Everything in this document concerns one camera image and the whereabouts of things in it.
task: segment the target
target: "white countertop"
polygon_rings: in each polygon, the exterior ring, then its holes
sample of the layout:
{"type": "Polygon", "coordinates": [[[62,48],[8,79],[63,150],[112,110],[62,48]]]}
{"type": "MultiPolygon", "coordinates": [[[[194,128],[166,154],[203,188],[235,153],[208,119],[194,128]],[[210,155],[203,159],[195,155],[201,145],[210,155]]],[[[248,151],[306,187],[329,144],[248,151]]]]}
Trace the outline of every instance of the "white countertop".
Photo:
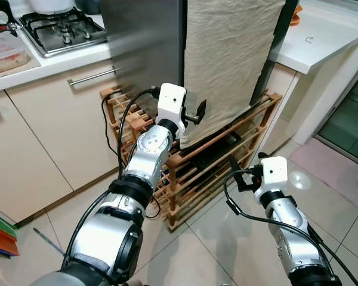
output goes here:
{"type": "MultiPolygon", "coordinates": [[[[307,74],[342,49],[358,43],[358,15],[354,21],[350,13],[315,5],[313,2],[318,2],[315,0],[304,2],[301,2],[304,9],[299,13],[301,22],[289,28],[277,62],[307,74]]],[[[91,17],[103,27],[100,15],[91,17]]],[[[41,66],[0,77],[0,90],[111,58],[108,43],[44,58],[23,31],[18,31],[18,35],[41,66]]]]}

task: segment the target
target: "white pot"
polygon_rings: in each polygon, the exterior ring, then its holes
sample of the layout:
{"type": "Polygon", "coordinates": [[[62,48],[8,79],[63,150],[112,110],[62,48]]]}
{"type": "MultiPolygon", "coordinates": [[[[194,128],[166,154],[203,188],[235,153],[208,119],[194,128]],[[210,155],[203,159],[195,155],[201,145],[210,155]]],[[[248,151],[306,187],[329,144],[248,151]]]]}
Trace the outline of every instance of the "white pot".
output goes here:
{"type": "Polygon", "coordinates": [[[59,14],[74,7],[74,0],[28,0],[32,9],[39,14],[59,14]]]}

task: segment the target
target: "kitchen cabinet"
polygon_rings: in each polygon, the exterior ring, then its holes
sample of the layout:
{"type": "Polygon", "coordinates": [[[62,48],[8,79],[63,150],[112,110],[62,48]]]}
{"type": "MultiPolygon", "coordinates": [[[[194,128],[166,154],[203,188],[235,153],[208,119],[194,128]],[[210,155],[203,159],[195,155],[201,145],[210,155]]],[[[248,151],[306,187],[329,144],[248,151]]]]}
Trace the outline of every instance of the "kitchen cabinet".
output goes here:
{"type": "Polygon", "coordinates": [[[72,192],[4,91],[0,92],[0,212],[19,222],[72,192]]]}
{"type": "MultiPolygon", "coordinates": [[[[11,100],[40,140],[70,186],[76,190],[117,167],[104,135],[99,92],[116,86],[110,60],[71,70],[7,90],[11,100]]],[[[109,138],[115,148],[114,136],[109,138]]]]}

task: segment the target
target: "gas stove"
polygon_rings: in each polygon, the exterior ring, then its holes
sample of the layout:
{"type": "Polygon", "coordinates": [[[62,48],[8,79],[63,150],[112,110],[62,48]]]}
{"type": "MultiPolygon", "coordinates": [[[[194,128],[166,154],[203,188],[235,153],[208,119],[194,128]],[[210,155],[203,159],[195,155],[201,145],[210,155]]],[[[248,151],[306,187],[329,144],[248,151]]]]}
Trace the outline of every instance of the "gas stove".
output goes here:
{"type": "Polygon", "coordinates": [[[76,8],[53,15],[30,13],[19,21],[45,58],[107,41],[106,31],[76,8]]]}

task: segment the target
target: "cabinet handle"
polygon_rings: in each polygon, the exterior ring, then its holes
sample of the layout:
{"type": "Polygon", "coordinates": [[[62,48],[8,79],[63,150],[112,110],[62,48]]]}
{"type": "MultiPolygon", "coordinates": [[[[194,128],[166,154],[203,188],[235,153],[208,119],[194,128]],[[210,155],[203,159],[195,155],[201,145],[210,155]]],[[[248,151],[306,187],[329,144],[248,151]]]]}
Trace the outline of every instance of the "cabinet handle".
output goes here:
{"type": "Polygon", "coordinates": [[[108,70],[108,71],[104,71],[103,73],[95,74],[93,76],[85,77],[84,79],[76,80],[75,82],[72,79],[68,79],[67,82],[68,82],[68,84],[70,86],[73,86],[73,85],[77,85],[77,84],[82,83],[82,82],[86,82],[87,80],[91,80],[91,79],[95,79],[95,78],[100,77],[100,76],[104,76],[105,74],[108,74],[108,73],[117,72],[120,69],[121,69],[120,67],[117,67],[117,68],[114,68],[114,69],[111,69],[111,70],[108,70]]]}

